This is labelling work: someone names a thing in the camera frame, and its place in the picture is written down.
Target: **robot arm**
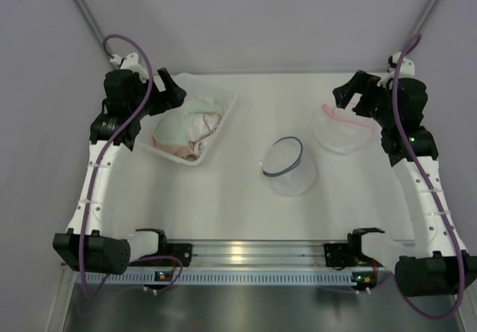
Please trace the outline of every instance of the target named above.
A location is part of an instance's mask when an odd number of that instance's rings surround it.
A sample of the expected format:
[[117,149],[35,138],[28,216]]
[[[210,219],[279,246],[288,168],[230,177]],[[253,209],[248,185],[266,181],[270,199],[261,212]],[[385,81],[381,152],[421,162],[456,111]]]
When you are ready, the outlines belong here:
[[[108,139],[140,105],[148,85],[148,73],[139,64],[138,54],[129,54],[125,59],[113,55],[112,62],[119,69],[108,72],[104,79],[106,98],[102,102],[101,113],[90,127],[89,163],[80,200],[66,232],[55,234],[53,247],[73,270],[79,269],[80,230],[85,207],[89,205],[90,214],[84,243],[85,270],[120,275],[130,263],[142,256],[157,252],[171,253],[171,246],[168,245],[163,231],[138,231],[134,226],[124,226],[124,222],[118,222],[119,218],[114,214],[114,204],[121,176],[130,159],[134,140],[141,129],[140,120],[145,115],[179,107],[186,97],[186,92],[174,83],[166,69],[160,69],[158,74],[165,90],[159,92],[153,84],[144,109],[116,137],[99,166],[96,166],[98,155]],[[86,197],[94,168],[97,168],[95,186],[91,199],[88,200]],[[126,233],[118,236],[115,224],[121,225],[121,230]]]
[[[414,249],[393,241],[378,228],[355,229],[348,235],[348,248],[361,261],[373,259],[396,275],[397,284],[408,297],[455,294],[458,289],[458,264],[441,214],[454,229],[440,184],[438,152],[432,134],[420,123],[427,102],[426,85],[414,77],[414,63],[404,59],[398,86],[400,120],[409,142],[431,179],[429,190],[406,150],[394,120],[391,85],[400,52],[389,58],[390,69],[383,78],[358,71],[351,80],[333,90],[336,105],[345,108],[355,93],[361,93],[353,111],[375,119],[382,128],[381,144],[401,183],[414,229]],[[438,211],[437,193],[444,211]],[[454,229],[465,268],[465,286],[477,277],[477,257],[467,253]]]

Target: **cable tie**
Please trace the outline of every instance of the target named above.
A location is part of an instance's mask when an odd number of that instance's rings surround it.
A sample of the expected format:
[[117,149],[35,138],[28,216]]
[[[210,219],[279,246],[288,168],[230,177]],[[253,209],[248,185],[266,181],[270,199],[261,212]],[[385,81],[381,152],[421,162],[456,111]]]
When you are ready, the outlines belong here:
[[424,192],[443,192],[442,189],[438,189],[438,188],[434,188],[434,189],[429,189],[429,190],[426,190]]
[[99,201],[81,199],[81,200],[78,200],[78,204],[99,204]]
[[89,164],[88,166],[91,166],[93,168],[110,168],[111,167],[111,165],[97,164],[97,163]]
[[450,211],[449,210],[445,210],[445,211],[433,211],[432,213],[426,213],[424,214],[424,216],[442,216],[442,215],[448,215],[450,216]]

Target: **blue rim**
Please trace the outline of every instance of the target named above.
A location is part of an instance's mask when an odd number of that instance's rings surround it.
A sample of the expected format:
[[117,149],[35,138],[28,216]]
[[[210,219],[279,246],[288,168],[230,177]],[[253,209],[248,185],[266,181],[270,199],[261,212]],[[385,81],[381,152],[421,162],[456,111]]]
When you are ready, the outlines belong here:
[[300,162],[301,162],[301,154],[303,153],[303,144],[301,143],[301,140],[299,140],[298,138],[296,137],[293,137],[293,136],[289,136],[289,137],[283,137],[283,138],[280,138],[279,140],[277,140],[275,144],[277,144],[278,142],[281,142],[282,140],[296,140],[299,144],[300,144],[300,153],[298,154],[298,158],[297,160],[295,160],[295,162],[293,164],[291,164],[287,169],[283,169],[281,172],[278,172],[278,173],[269,173],[269,172],[266,172],[265,170],[263,171],[263,175],[265,177],[269,177],[269,178],[276,178],[276,177],[279,177],[280,175],[284,175],[288,172],[291,172],[293,169],[295,169],[296,167],[298,167],[300,165]]

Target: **plastic tray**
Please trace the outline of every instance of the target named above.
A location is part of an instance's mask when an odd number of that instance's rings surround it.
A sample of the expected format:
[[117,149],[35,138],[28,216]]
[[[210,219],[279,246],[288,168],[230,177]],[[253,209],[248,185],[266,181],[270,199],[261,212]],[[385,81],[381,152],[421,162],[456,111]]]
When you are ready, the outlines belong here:
[[153,146],[152,133],[154,132],[157,124],[167,113],[161,113],[155,116],[145,116],[141,120],[141,131],[136,138],[135,146],[142,147],[154,154],[159,155],[160,157],[167,158],[176,163],[185,164],[187,166],[198,166],[205,159],[207,152],[212,148],[215,139],[220,134],[222,127],[226,124],[230,115],[230,111],[233,109],[233,106],[237,100],[237,95],[233,92],[230,92],[229,90],[224,90],[223,88],[208,84],[202,81],[198,76],[190,75],[188,73],[181,73],[175,76],[174,80],[179,87],[182,87],[187,92],[186,99],[190,97],[213,97],[225,109],[224,116],[222,117],[222,120],[214,134],[210,137],[210,141],[203,149],[202,155],[196,161],[191,162],[161,151],[160,149],[157,149]]

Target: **purple cable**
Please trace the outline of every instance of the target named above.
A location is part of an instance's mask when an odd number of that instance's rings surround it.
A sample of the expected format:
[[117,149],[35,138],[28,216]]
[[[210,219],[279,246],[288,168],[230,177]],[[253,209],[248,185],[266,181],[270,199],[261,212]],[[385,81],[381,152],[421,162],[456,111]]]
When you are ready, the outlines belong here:
[[[151,90],[152,90],[152,85],[153,85],[153,72],[152,72],[152,66],[151,63],[149,62],[148,57],[142,50],[142,48],[139,47],[137,43],[132,41],[132,39],[119,35],[119,34],[111,34],[107,35],[103,39],[103,47],[105,48],[105,44],[109,39],[116,38],[120,39],[123,41],[126,41],[127,43],[131,44],[137,51],[138,53],[142,56],[142,59],[144,60],[146,67],[148,69],[148,74],[149,74],[149,80],[148,80],[148,88],[146,89],[146,94],[144,95],[144,98],[141,102],[141,104],[137,107],[137,109],[131,114],[131,116],[113,133],[113,135],[108,139],[104,147],[101,149],[98,158],[95,161],[95,166],[92,169],[92,174],[91,174],[91,179],[89,181],[89,186],[88,186],[88,193],[86,194],[86,200],[91,201],[91,197],[95,188],[95,180],[96,180],[96,175],[98,174],[98,164],[101,162],[103,159],[104,154],[106,153],[106,150],[110,147],[110,145],[114,142],[116,137],[137,117],[139,112],[144,108],[146,103],[148,102],[149,96],[151,95]],[[89,290],[88,284],[86,282],[86,272],[84,269],[84,236],[86,233],[86,226],[88,225],[88,218],[89,218],[89,210],[90,210],[91,204],[87,203],[84,207],[84,214],[83,214],[83,221],[81,222],[81,231],[80,231],[80,246],[79,246],[79,264],[80,264],[80,279],[81,279],[81,287],[83,289],[84,295],[87,298],[94,298],[101,288],[103,287],[104,283],[106,282],[106,279],[109,277],[109,275],[106,275],[104,279],[101,281],[99,287],[96,289],[96,291],[91,292]]]
[[[435,204],[437,205],[437,209],[444,213],[444,207],[442,205],[442,202],[439,199],[439,195],[434,190],[434,185],[432,185],[431,179],[428,177],[426,174],[426,171],[424,170],[423,166],[419,163],[419,159],[417,158],[416,154],[414,153],[414,150],[412,149],[411,143],[409,142],[409,139],[405,135],[404,128],[402,127],[401,120],[399,119],[399,105],[398,105],[398,100],[397,100],[397,88],[398,88],[398,82],[399,82],[399,71],[401,70],[401,65],[402,61],[404,60],[404,57],[409,54],[414,48],[417,46],[421,38],[420,34],[414,35],[409,39],[409,41],[404,45],[404,48],[401,51],[401,55],[399,56],[399,60],[397,61],[396,68],[394,71],[394,79],[393,79],[393,89],[392,89],[392,99],[393,99],[393,114],[394,114],[394,120],[396,121],[396,126],[397,130],[399,131],[399,135],[401,136],[402,141],[404,142],[404,146],[406,150],[408,151],[409,155],[411,156],[411,159],[414,161],[416,164],[417,170],[419,170],[419,173],[422,175],[423,180],[426,182],[427,187],[429,190],[432,191],[432,197],[435,200]],[[464,261],[462,259],[462,253],[459,248],[459,244],[457,241],[457,238],[455,237],[454,231],[452,229],[452,226],[450,225],[450,221],[447,218],[445,214],[441,215],[442,221],[446,227],[447,233],[449,235],[450,241],[452,243],[452,247],[454,248],[455,256],[457,257],[457,264],[458,264],[458,271],[459,271],[459,288],[458,288],[458,293],[457,293],[457,299],[455,300],[454,306],[452,306],[452,309],[446,313],[445,315],[442,316],[433,316],[429,315],[428,313],[425,313],[416,306],[414,306],[404,295],[403,296],[404,300],[407,302],[411,308],[419,313],[421,316],[427,317],[428,319],[434,319],[436,321],[443,321],[445,319],[450,319],[452,318],[458,311],[459,307],[461,306],[462,300],[464,299],[464,283],[465,283],[465,276],[464,276]]]
[[[137,262],[152,261],[152,260],[172,260],[172,261],[176,262],[177,265],[179,265],[179,267],[180,267],[180,270],[177,273],[177,275],[175,276],[174,280],[172,280],[171,283],[166,285],[164,288],[158,290],[158,293],[161,293],[161,292],[164,292],[164,291],[170,289],[172,287],[172,285],[175,284],[177,280],[179,280],[180,275],[182,274],[182,270],[183,270],[184,265],[182,264],[182,261],[180,261],[178,258],[176,258],[174,256],[147,256],[147,257],[141,257],[140,259],[137,260]],[[102,286],[104,284],[104,281],[105,280],[103,280],[101,282],[100,286]],[[79,303],[76,303],[75,304],[76,313],[80,316],[80,318],[86,319],[86,318],[94,315],[95,313],[97,313],[98,310],[100,310],[101,308],[104,308],[107,305],[112,304],[118,298],[118,296],[121,295],[122,293],[127,292],[127,291],[131,291],[132,289],[143,289],[143,288],[144,288],[143,286],[128,286],[128,287],[125,287],[124,289],[120,289],[111,298],[109,298],[107,301],[105,301],[103,304],[96,307],[95,309],[89,311],[88,313],[81,312]]]

